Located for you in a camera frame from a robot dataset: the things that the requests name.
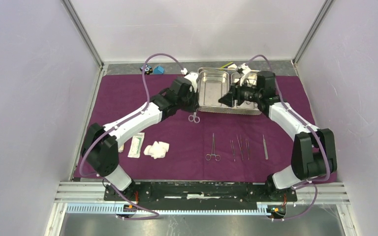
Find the steel surgical scissors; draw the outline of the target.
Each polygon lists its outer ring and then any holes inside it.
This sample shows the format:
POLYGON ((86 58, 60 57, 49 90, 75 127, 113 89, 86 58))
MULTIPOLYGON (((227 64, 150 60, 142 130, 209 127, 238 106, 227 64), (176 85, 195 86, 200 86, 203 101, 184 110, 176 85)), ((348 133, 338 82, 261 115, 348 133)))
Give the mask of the steel surgical scissors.
POLYGON ((197 112, 194 112, 193 114, 188 116, 188 121, 193 123, 199 123, 200 117, 197 115, 197 112))

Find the metal mesh instrument tray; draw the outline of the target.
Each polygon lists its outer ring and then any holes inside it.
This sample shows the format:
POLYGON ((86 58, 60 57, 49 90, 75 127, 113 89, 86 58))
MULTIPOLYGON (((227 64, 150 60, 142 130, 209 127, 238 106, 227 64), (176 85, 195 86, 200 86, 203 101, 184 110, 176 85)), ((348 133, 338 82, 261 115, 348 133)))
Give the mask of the metal mesh instrument tray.
MULTIPOLYGON (((232 73, 238 73, 236 71, 236 69, 221 69, 221 68, 201 67, 198 70, 198 74, 201 71, 204 71, 204 70, 227 72, 229 74, 229 88, 228 88, 228 92, 229 92, 229 89, 230 89, 230 86, 231 86, 231 83, 230 83, 230 76, 231 76, 231 74, 232 73)), ((260 110, 239 109, 239 108, 228 107, 228 106, 225 106, 224 108, 207 108, 205 110, 203 110, 202 108, 198 108, 198 110, 201 111, 201 112, 222 113, 222 114, 236 114, 236 115, 251 115, 251 116, 255 116, 255 115, 260 115, 261 114, 260 110)))

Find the purple cloth wrap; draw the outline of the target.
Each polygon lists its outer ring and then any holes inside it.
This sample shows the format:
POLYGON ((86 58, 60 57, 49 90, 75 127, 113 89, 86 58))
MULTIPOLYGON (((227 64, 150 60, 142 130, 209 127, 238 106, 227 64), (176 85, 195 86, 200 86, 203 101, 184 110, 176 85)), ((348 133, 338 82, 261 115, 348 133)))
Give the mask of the purple cloth wrap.
MULTIPOLYGON (((149 75, 146 83, 140 75, 107 75, 100 82, 91 123, 104 125, 116 121, 140 108, 146 94, 155 95, 169 87, 175 75, 149 75)), ((281 171, 291 163, 292 139, 265 116, 245 116, 198 112, 199 123, 188 121, 189 114, 178 111, 156 125, 144 130, 143 146, 154 141, 170 144, 164 158, 141 155, 128 158, 130 142, 119 154, 120 166, 132 179, 219 180, 264 182, 268 175, 281 171), (220 161, 207 161, 215 134, 216 153, 220 161), (264 134, 269 160, 263 150, 264 134), (244 160, 241 160, 236 135, 242 138, 244 160), (249 139, 250 160, 247 159, 245 139, 249 139), (230 147, 235 145, 236 162, 230 147)))

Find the thin curved steel tweezers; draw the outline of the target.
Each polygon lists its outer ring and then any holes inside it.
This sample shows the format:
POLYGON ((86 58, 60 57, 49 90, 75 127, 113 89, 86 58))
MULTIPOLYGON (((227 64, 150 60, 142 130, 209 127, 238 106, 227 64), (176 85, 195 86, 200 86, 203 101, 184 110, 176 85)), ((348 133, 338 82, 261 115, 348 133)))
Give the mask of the thin curved steel tweezers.
POLYGON ((250 160, 250 144, 249 144, 248 138, 245 139, 245 143, 246 143, 247 159, 250 160))

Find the steel needle holder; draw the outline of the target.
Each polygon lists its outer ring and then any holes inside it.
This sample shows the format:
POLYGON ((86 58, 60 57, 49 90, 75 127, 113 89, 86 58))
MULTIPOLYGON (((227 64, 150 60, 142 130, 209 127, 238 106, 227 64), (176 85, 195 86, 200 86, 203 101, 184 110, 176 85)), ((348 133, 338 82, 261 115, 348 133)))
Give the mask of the steel needle holder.
POLYGON ((239 146, 239 149, 240 149, 241 160, 243 161, 244 160, 244 155, 243 155, 242 138, 241 138, 240 135, 236 135, 236 138, 237 138, 238 146, 239 146))

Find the steel hemostat clamp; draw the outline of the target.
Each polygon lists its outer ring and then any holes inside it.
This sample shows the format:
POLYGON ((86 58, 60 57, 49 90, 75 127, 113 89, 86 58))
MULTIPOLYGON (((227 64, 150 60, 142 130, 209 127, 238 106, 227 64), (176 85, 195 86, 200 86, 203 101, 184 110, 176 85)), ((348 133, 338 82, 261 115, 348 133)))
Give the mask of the steel hemostat clamp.
POLYGON ((212 134, 212 146, 211 146, 211 152, 205 155, 205 159, 207 161, 210 161, 212 159, 215 159, 216 161, 221 160, 221 156, 216 153, 216 139, 215 134, 212 134))

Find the white gauze wad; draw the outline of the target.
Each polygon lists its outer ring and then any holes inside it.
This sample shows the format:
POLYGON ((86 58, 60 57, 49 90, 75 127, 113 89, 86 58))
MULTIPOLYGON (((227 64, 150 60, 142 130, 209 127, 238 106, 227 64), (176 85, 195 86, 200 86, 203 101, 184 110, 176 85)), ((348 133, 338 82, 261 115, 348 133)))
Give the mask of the white gauze wad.
POLYGON ((152 145, 146 146, 143 154, 153 159, 164 158, 169 151, 170 144, 165 142, 154 141, 152 145))

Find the steel forceps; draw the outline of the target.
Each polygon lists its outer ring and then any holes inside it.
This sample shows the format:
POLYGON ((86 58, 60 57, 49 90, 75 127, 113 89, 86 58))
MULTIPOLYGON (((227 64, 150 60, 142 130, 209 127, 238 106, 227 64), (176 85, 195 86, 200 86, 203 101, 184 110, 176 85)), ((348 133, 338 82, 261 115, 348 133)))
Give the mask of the steel forceps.
POLYGON ((264 150, 265 160, 269 160, 267 144, 266 144, 266 139, 265 139, 264 134, 262 135, 262 138, 263 138, 263 150, 264 150))

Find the suture packet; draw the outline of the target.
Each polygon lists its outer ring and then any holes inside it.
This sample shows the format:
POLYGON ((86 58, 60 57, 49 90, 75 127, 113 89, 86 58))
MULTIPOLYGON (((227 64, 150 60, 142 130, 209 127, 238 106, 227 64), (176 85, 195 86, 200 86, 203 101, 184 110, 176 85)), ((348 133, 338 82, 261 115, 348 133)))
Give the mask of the suture packet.
POLYGON ((128 158, 139 158, 141 154, 141 147, 143 145, 145 133, 140 132, 133 135, 131 145, 128 152, 128 158))

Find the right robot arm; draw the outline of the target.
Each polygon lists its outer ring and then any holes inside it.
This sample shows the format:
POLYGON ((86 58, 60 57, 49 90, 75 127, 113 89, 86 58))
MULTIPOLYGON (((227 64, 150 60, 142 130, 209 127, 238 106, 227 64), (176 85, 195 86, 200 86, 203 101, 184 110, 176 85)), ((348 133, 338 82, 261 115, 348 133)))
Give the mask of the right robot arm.
POLYGON ((228 92, 218 102, 229 107, 244 102, 256 103, 258 109, 275 122, 292 139, 291 163, 283 170, 269 175, 265 196, 276 201, 288 188, 329 180, 337 170, 334 133, 321 129, 299 115, 286 102, 272 71, 258 71, 255 82, 249 81, 247 69, 238 69, 240 77, 231 83, 228 92))

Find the steel left inner pan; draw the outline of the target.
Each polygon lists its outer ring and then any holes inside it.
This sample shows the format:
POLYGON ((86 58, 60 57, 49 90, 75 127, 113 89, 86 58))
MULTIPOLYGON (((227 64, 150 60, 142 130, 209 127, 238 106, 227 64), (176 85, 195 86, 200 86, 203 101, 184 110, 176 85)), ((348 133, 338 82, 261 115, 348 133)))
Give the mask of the steel left inner pan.
POLYGON ((199 73, 199 108, 224 108, 219 102, 229 88, 229 74, 224 71, 204 70, 199 73))

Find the black blue toy car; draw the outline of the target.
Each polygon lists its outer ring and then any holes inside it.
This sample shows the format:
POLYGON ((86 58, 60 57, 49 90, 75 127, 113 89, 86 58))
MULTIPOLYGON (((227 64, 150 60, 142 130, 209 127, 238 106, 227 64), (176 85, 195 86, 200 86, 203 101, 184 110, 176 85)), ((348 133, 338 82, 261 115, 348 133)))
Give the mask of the black blue toy car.
POLYGON ((153 68, 146 64, 140 67, 140 71, 144 72, 145 75, 150 75, 153 73, 153 68))

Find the aluminium front frame rail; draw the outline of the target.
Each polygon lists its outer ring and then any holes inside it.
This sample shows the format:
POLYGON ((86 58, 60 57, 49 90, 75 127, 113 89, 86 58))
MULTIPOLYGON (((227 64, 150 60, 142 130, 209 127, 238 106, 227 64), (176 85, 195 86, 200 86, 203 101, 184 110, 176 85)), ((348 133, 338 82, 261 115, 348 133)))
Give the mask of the aluminium front frame rail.
MULTIPOLYGON (((93 213, 116 215, 150 215, 150 212, 134 208, 123 199, 105 200, 108 191, 99 182, 61 182, 55 203, 62 204, 66 213, 93 213)), ((350 205, 348 194, 342 183, 319 184, 317 190, 305 187, 291 192, 293 200, 287 203, 251 201, 240 197, 227 200, 207 198, 192 194, 189 197, 166 197, 154 200, 149 210, 159 215, 270 215, 270 210, 285 207, 325 207, 329 205, 350 205)))

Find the aluminium corner frame rail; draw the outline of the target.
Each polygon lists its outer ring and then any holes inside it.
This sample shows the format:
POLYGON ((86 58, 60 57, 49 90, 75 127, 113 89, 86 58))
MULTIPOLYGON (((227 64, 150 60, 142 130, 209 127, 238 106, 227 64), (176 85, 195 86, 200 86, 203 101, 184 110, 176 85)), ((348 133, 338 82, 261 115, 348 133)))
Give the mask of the aluminium corner frame rail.
POLYGON ((91 56, 93 57, 94 61, 99 67, 104 66, 104 62, 99 55, 94 43, 91 40, 91 37, 89 36, 87 30, 85 29, 85 26, 83 22, 80 19, 80 16, 78 15, 73 3, 71 0, 61 0, 61 3, 64 5, 69 17, 71 18, 73 24, 75 25, 76 29, 78 30, 81 38, 83 39, 84 43, 86 44, 89 52, 91 53, 91 56))
POLYGON ((292 63, 294 67, 297 67, 298 62, 304 55, 306 49, 308 48, 309 44, 311 43, 312 39, 314 38, 315 34, 317 33, 318 29, 320 28, 323 20, 325 19, 326 15, 328 14, 330 8, 332 7, 334 0, 325 0, 323 5, 321 6, 317 16, 315 17, 313 23, 311 24, 305 38, 303 39, 298 51, 296 52, 295 56, 292 59, 292 63))

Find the aluminium corner frame rail left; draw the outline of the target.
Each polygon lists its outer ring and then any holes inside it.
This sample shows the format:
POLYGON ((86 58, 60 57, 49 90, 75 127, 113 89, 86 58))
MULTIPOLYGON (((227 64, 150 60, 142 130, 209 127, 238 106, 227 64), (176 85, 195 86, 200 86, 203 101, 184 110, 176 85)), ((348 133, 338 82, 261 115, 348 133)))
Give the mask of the aluminium corner frame rail left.
POLYGON ((91 40, 91 37, 89 36, 87 30, 85 29, 85 26, 83 22, 80 19, 80 16, 78 15, 73 3, 71 0, 61 0, 61 3, 64 5, 69 17, 71 18, 73 24, 75 25, 76 29, 78 30, 81 38, 83 39, 84 43, 86 44, 89 52, 91 53, 91 56, 93 57, 94 61, 99 67, 104 66, 104 62, 99 55, 94 43, 91 40))

